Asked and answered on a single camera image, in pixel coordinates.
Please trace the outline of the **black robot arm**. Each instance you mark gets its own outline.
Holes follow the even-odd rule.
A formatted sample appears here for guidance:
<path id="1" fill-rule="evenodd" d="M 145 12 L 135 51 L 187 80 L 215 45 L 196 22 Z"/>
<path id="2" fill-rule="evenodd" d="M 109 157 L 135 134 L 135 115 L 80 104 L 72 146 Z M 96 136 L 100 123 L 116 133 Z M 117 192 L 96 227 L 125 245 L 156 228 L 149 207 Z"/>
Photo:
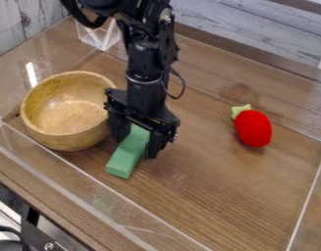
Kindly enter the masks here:
<path id="1" fill-rule="evenodd" d="M 123 35 L 127 53 L 124 90 L 104 90 L 102 108 L 113 138 L 123 140 L 131 126 L 148 133 L 145 155 L 156 157 L 171 142 L 179 118 L 168 111 L 164 100 L 171 64 L 177 60 L 179 48 L 173 38 L 173 14 L 169 0 L 60 0 L 76 21 L 94 29 L 106 19 L 114 19 Z"/>

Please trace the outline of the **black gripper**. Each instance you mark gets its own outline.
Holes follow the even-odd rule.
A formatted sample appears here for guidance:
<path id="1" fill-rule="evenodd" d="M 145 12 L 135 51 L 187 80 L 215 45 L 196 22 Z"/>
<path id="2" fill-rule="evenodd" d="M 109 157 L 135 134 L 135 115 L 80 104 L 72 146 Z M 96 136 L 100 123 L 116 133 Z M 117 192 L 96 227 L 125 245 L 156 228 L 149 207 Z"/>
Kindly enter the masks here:
<path id="1" fill-rule="evenodd" d="M 179 118 L 164 105 L 165 97 L 177 99 L 167 92 L 168 73 L 140 77 L 125 74 L 127 89 L 108 87 L 104 90 L 102 108 L 108 113 L 108 127 L 113 139 L 120 142 L 131 131 L 131 124 L 149 132 L 145 154 L 153 159 L 165 143 L 173 140 Z"/>

